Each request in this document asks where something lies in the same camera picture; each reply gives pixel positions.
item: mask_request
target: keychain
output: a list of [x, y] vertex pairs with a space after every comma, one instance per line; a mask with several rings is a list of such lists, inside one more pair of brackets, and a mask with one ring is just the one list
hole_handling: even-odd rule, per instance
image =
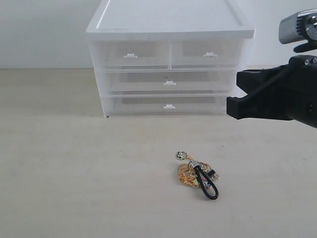
[[[219, 194], [213, 182], [219, 180], [220, 177], [210, 165], [193, 160], [192, 156], [189, 156], [183, 151], [177, 152], [176, 158], [181, 161], [190, 160], [188, 164], [182, 164], [178, 167], [180, 181], [186, 186], [200, 187], [206, 197], [211, 200], [216, 200]], [[211, 196], [208, 192], [211, 188], [215, 191], [214, 196]]]

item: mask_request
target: beige tabletop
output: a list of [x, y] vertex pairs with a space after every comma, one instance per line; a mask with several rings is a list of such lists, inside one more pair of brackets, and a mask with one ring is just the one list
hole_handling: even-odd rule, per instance
[[[104, 119], [91, 70], [0, 70], [0, 237], [315, 238], [316, 144], [295, 121]], [[178, 181], [178, 150], [218, 200]]]

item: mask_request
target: black strap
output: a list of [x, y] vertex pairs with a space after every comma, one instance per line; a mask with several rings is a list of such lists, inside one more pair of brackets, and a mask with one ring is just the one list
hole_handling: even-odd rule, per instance
[[[196, 173], [196, 178], [198, 183], [200, 184], [200, 187], [202, 188], [204, 194], [206, 195], [207, 198], [209, 198], [210, 200], [216, 200], [219, 196], [219, 192], [217, 187], [214, 185], [214, 183], [212, 182], [212, 180], [208, 177], [208, 175], [206, 175], [206, 173], [202, 170], [202, 168], [200, 166], [196, 166], [194, 167], [195, 173]], [[214, 189], [215, 195], [211, 196], [208, 191], [206, 190], [202, 177], [200, 176], [200, 174], [202, 174], [205, 179], [207, 179], [208, 183], [212, 186], [212, 188]]]

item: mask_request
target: drawer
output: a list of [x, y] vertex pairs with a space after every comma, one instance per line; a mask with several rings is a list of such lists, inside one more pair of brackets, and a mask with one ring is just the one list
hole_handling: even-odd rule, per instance
[[104, 114], [209, 114], [222, 115], [226, 112], [226, 97], [147, 97], [111, 98], [101, 97]]
[[171, 69], [236, 68], [246, 59], [250, 43], [246, 39], [173, 42]]
[[166, 70], [169, 67], [168, 42], [100, 41], [90, 48], [95, 69], [134, 71]]
[[98, 72], [101, 95], [117, 91], [142, 90], [232, 90], [236, 71], [196, 72]]

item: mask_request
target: white drawer organizer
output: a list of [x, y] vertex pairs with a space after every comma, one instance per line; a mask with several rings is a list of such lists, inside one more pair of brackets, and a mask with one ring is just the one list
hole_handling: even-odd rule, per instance
[[103, 0], [86, 37], [104, 115], [225, 113], [254, 34], [233, 0]]

